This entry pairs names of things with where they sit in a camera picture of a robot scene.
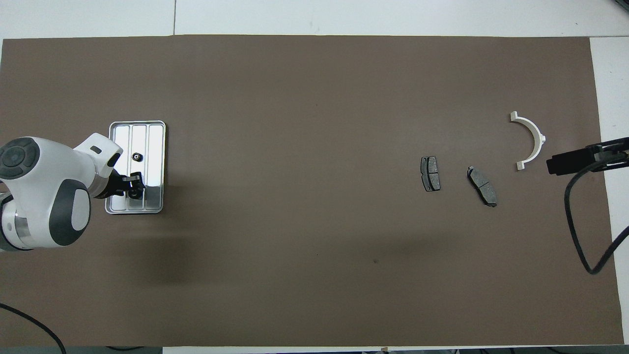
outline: power cord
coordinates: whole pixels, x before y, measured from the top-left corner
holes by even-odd
[[[117,346],[107,346],[107,348],[111,349],[111,350],[117,350],[117,351],[129,351],[129,350],[136,350],[136,349],[140,349],[140,348],[144,348],[143,346],[131,346],[129,348],[120,348]]]
[[[579,259],[581,260],[583,267],[586,269],[588,273],[592,275],[598,274],[601,271],[601,269],[603,269],[603,266],[605,265],[605,263],[607,263],[611,255],[614,253],[614,251],[616,251],[616,248],[618,248],[618,246],[620,246],[620,244],[627,238],[627,236],[629,236],[629,226],[627,226],[624,230],[620,232],[618,237],[616,237],[616,239],[607,248],[605,253],[603,253],[603,256],[598,261],[596,266],[594,266],[594,268],[591,268],[589,263],[587,262],[585,254],[583,253],[583,249],[581,248],[581,243],[579,242],[579,238],[577,237],[577,231],[574,228],[574,221],[572,220],[572,211],[570,210],[570,193],[572,191],[572,187],[574,186],[574,184],[577,183],[579,178],[583,177],[586,173],[594,171],[595,169],[603,167],[607,164],[625,161],[626,159],[627,159],[627,154],[625,152],[622,152],[620,154],[608,157],[607,159],[596,161],[595,163],[592,163],[586,166],[585,168],[580,170],[577,174],[575,174],[574,177],[572,177],[572,179],[570,180],[570,182],[565,188],[565,192],[564,192],[565,217],[568,220],[568,228],[570,229],[572,242],[574,243],[574,247],[577,249],[577,254],[579,255]]]
[[[9,312],[12,312],[12,313],[14,313],[14,314],[16,314],[16,315],[18,315],[18,316],[28,320],[29,322],[35,324],[39,328],[43,329],[44,332],[46,332],[49,336],[52,337],[52,339],[55,340],[55,342],[57,342],[57,346],[59,347],[59,350],[61,350],[61,353],[62,354],[67,354],[67,352],[65,351],[64,344],[61,342],[61,339],[59,339],[59,337],[53,331],[51,331],[50,328],[46,327],[45,324],[41,323],[40,321],[37,321],[36,319],[32,318],[31,316],[25,314],[24,312],[14,308],[14,307],[11,307],[9,305],[3,304],[2,302],[0,302],[0,309],[5,309],[5,310],[7,310]]]

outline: metal tray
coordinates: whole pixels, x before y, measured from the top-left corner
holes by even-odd
[[[164,207],[164,169],[166,157],[166,124],[161,120],[113,122],[109,138],[123,149],[114,166],[119,174],[142,172],[146,186],[142,199],[114,195],[105,200],[110,214],[156,214]],[[141,161],[131,155],[140,153]]]

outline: brown table surface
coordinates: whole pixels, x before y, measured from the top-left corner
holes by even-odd
[[[523,171],[513,110],[547,137]],[[168,125],[162,213],[95,200],[75,244],[0,255],[0,300],[66,345],[622,343],[613,262],[582,269],[569,176],[544,162],[600,141],[587,38],[5,40],[0,119],[0,141],[70,146],[113,121]],[[596,258],[603,174],[573,208]],[[52,345],[5,312],[0,328],[0,346]]]

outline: white plastic part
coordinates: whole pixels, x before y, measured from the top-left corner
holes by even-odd
[[[76,231],[83,230],[89,221],[89,195],[84,190],[74,191],[74,203],[72,203],[72,228]]]
[[[113,166],[108,165],[111,156],[115,154],[120,156],[122,154],[122,148],[120,146],[98,133],[90,135],[84,142],[75,147],[74,150],[88,155],[94,161],[96,174],[102,178],[109,178],[111,174]]]
[[[540,129],[537,127],[537,125],[535,125],[535,123],[531,122],[530,120],[524,117],[519,117],[517,111],[511,112],[511,121],[518,122],[524,125],[526,128],[528,128],[531,131],[531,134],[533,134],[533,143],[534,143],[533,152],[531,152],[531,155],[528,156],[527,159],[518,161],[515,163],[519,171],[521,169],[524,169],[524,164],[533,161],[533,159],[535,159],[537,155],[539,155],[540,151],[542,150],[542,145],[546,142],[546,137],[542,135],[542,133],[540,132]]]

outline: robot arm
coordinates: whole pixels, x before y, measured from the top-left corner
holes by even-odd
[[[0,147],[0,181],[9,189],[0,194],[0,251],[76,241],[89,222],[90,197],[131,190],[129,178],[113,169],[121,153],[100,134],[74,149],[36,137]]]

